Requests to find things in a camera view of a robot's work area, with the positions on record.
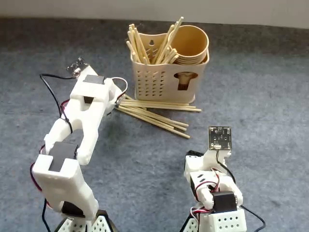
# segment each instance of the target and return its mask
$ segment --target white robotic arm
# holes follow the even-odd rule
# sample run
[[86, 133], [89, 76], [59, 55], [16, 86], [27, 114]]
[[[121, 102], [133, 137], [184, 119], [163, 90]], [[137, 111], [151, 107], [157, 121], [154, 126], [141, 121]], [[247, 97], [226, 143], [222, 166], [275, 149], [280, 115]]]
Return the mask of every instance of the white robotic arm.
[[209, 149], [205, 154], [188, 152], [184, 176], [198, 203], [191, 208], [192, 217], [187, 219], [181, 231], [247, 231], [244, 210], [240, 208], [242, 193], [233, 178], [226, 174], [225, 158], [230, 155], [229, 127], [209, 128]]
[[[81, 228], [88, 225], [90, 232], [98, 202], [84, 181], [80, 165], [89, 163], [101, 120], [120, 103], [125, 91], [114, 84], [114, 78], [98, 76], [81, 58], [68, 69], [78, 80], [61, 118], [44, 138], [46, 154], [39, 154], [32, 173], [50, 207], [64, 217], [78, 221]], [[78, 129], [84, 133], [79, 147], [63, 142]], [[74, 225], [62, 231], [73, 231]]]

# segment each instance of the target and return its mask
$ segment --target gray carpet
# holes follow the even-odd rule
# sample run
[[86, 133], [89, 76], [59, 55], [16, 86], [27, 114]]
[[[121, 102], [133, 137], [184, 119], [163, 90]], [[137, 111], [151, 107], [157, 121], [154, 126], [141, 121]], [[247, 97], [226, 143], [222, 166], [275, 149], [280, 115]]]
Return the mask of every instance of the gray carpet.
[[[39, 73], [67, 75], [82, 56], [99, 73], [133, 81], [125, 44], [128, 21], [0, 20], [0, 227], [43, 232], [43, 197], [29, 177], [56, 105]], [[134, 22], [159, 33], [170, 23]], [[114, 111], [84, 178], [101, 209], [122, 232], [177, 232], [194, 198], [183, 177], [187, 150], [206, 150], [207, 128], [233, 128], [228, 167], [244, 204], [267, 221], [268, 232], [309, 228], [309, 30], [197, 24], [209, 35], [211, 61], [195, 105], [202, 113], [162, 111], [190, 124], [190, 140]], [[60, 100], [74, 81], [49, 80]], [[80, 141], [74, 134], [68, 141]], [[60, 222], [48, 210], [52, 229]], [[260, 226], [247, 214], [248, 231]]]

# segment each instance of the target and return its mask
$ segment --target paper cup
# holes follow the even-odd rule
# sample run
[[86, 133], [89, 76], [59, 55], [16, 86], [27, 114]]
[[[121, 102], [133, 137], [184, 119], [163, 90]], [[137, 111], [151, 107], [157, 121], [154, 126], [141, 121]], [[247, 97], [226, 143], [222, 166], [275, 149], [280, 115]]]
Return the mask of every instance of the paper cup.
[[176, 63], [187, 65], [201, 63], [207, 55], [208, 46], [207, 34], [201, 28], [191, 25], [179, 27], [170, 44], [171, 49], [175, 48], [179, 55]]

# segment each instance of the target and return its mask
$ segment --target circuit board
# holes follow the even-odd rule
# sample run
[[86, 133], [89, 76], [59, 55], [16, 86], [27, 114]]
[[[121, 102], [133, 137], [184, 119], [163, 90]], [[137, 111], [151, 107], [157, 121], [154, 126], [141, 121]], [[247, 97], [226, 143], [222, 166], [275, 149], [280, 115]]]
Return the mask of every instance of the circuit board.
[[231, 127], [209, 127], [208, 147], [209, 150], [231, 150]]

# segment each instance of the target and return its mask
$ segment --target white wall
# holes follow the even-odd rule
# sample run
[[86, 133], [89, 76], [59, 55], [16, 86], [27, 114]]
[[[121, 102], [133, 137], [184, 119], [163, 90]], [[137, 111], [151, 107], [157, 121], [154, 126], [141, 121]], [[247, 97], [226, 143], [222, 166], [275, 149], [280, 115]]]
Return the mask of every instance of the white wall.
[[309, 0], [0, 0], [0, 15], [309, 28]]

